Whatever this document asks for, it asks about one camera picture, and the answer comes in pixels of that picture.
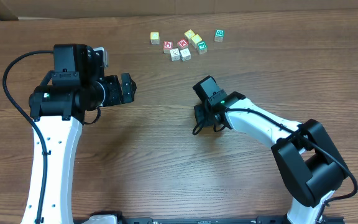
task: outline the wood grain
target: wood grain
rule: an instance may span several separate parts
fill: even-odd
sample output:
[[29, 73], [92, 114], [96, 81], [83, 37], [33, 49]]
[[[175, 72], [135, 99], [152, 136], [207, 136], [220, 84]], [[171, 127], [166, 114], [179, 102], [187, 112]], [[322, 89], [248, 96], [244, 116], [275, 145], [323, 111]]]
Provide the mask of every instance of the wood grain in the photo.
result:
[[223, 12], [358, 9], [358, 0], [0, 0], [6, 17], [73, 19]]
[[[177, 42], [189, 28], [208, 43], [191, 60], [171, 62], [149, 32]], [[224, 29], [224, 42], [213, 42]], [[135, 102], [102, 109], [86, 126], [76, 155], [73, 213], [122, 210], [128, 217], [239, 218], [284, 214], [291, 197], [270, 149], [234, 131], [192, 136], [191, 87], [212, 75], [284, 118], [322, 122], [358, 180], [358, 10], [258, 12], [211, 16], [125, 17], [0, 22], [0, 223], [19, 223], [29, 190], [32, 130], [6, 99], [6, 66], [54, 44], [103, 46], [106, 75], [129, 72]], [[8, 88], [28, 111], [28, 97], [53, 68], [50, 55], [19, 62]], [[87, 119], [95, 115], [90, 112]], [[339, 192], [351, 191], [346, 180]], [[358, 223], [358, 194], [327, 215]]]

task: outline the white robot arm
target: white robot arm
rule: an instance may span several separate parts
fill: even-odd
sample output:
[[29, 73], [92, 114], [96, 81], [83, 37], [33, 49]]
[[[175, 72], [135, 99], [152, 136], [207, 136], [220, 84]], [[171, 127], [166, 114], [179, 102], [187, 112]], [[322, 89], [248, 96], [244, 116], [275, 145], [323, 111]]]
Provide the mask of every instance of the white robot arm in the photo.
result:
[[[197, 125], [193, 134], [204, 126], [246, 133], [272, 149], [285, 186], [293, 195], [285, 221], [292, 224], [314, 224], [323, 221], [324, 207], [342, 181], [350, 176], [357, 192], [357, 182], [323, 126], [311, 119], [305, 124], [289, 121], [254, 105], [244, 95], [227, 95], [213, 77], [206, 77], [193, 87], [203, 104], [195, 106]], [[300, 154], [315, 149], [306, 162]]]
[[[55, 70], [47, 74], [30, 96], [31, 111], [28, 116], [9, 94], [7, 74], [24, 57], [46, 53], [53, 53]], [[98, 110], [94, 123], [100, 117], [99, 107], [134, 101], [136, 85], [130, 75], [121, 75], [120, 86], [117, 76], [104, 76], [106, 67], [108, 55], [103, 48], [92, 49], [76, 44], [56, 45], [53, 52], [31, 52], [20, 56], [7, 67], [2, 79], [5, 94], [34, 129], [30, 192], [22, 224], [74, 223], [71, 188], [76, 148], [83, 125], [88, 124], [84, 121], [85, 111]], [[53, 85], [47, 85], [50, 79]], [[347, 176], [353, 180], [355, 190], [352, 194], [356, 194], [354, 176], [317, 121], [309, 120], [301, 124], [285, 120], [257, 107], [244, 95], [234, 92], [227, 96], [212, 77], [201, 80], [193, 89], [203, 102], [195, 106], [198, 124], [193, 134], [201, 131], [203, 126], [214, 125], [216, 130], [217, 125], [223, 124], [223, 128], [249, 134], [271, 147], [284, 184], [293, 195], [285, 222], [330, 223], [323, 220], [323, 208]], [[316, 154], [304, 162], [300, 154], [313, 148]], [[250, 221], [255, 222], [262, 223], [258, 219]], [[118, 224], [120, 221], [117, 216], [107, 214], [94, 215], [83, 223]]]

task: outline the toy block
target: toy block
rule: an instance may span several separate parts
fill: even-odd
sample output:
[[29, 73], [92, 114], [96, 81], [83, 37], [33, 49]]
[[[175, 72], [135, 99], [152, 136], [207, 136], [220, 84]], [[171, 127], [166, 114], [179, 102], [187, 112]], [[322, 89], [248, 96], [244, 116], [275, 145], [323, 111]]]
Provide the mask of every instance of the toy block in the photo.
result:
[[188, 30], [185, 32], [185, 38], [188, 42], [190, 42], [191, 38], [194, 37], [196, 34], [192, 30]]
[[224, 30], [216, 30], [215, 31], [215, 41], [222, 42], [224, 36]]
[[206, 50], [208, 49], [208, 46], [206, 45], [205, 41], [201, 41], [200, 43], [197, 44], [197, 51], [199, 54], [203, 54], [206, 53]]
[[158, 32], [151, 32], [150, 40], [152, 44], [160, 44], [160, 34]]
[[180, 59], [179, 49], [172, 49], [170, 53], [172, 62]]
[[173, 45], [172, 42], [164, 41], [163, 51], [164, 51], [165, 54], [170, 54], [171, 53], [172, 45]]
[[181, 50], [180, 51], [180, 57], [181, 57], [182, 61], [190, 60], [191, 59], [191, 54], [190, 54], [189, 48]]
[[178, 48], [180, 50], [186, 49], [188, 47], [189, 47], [189, 43], [184, 38], [178, 42]]
[[197, 49], [197, 44], [201, 41], [203, 40], [198, 34], [191, 38], [191, 44], [195, 49]]

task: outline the cable clip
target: cable clip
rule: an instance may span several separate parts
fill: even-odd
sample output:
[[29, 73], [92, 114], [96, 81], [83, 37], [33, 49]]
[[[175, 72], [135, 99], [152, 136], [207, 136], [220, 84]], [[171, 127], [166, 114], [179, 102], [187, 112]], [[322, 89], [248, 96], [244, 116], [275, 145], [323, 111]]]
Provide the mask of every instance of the cable clip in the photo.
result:
[[284, 124], [280, 124], [278, 125], [278, 127], [280, 128], [280, 131], [282, 131], [285, 128]]
[[323, 201], [323, 204], [327, 207], [330, 207], [330, 205], [326, 201]]
[[42, 155], [43, 155], [43, 156], [51, 155], [51, 153], [52, 153], [51, 150], [49, 150], [49, 152], [43, 152], [43, 151], [42, 151]]

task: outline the yellow block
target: yellow block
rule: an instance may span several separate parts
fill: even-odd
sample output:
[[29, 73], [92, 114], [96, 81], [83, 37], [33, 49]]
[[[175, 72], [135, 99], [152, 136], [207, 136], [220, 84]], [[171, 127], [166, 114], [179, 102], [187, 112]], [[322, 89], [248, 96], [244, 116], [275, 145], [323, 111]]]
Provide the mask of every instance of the yellow block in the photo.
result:
[[160, 34], [158, 32], [151, 32], [150, 40], [152, 44], [160, 44]]
[[185, 32], [185, 37], [187, 41], [190, 41], [192, 37], [194, 37], [196, 34], [190, 29], [187, 32]]
[[151, 32], [150, 33], [150, 40], [159, 40], [160, 34], [158, 32]]
[[191, 44], [197, 49], [197, 44], [202, 41], [202, 38], [197, 34], [191, 38]]

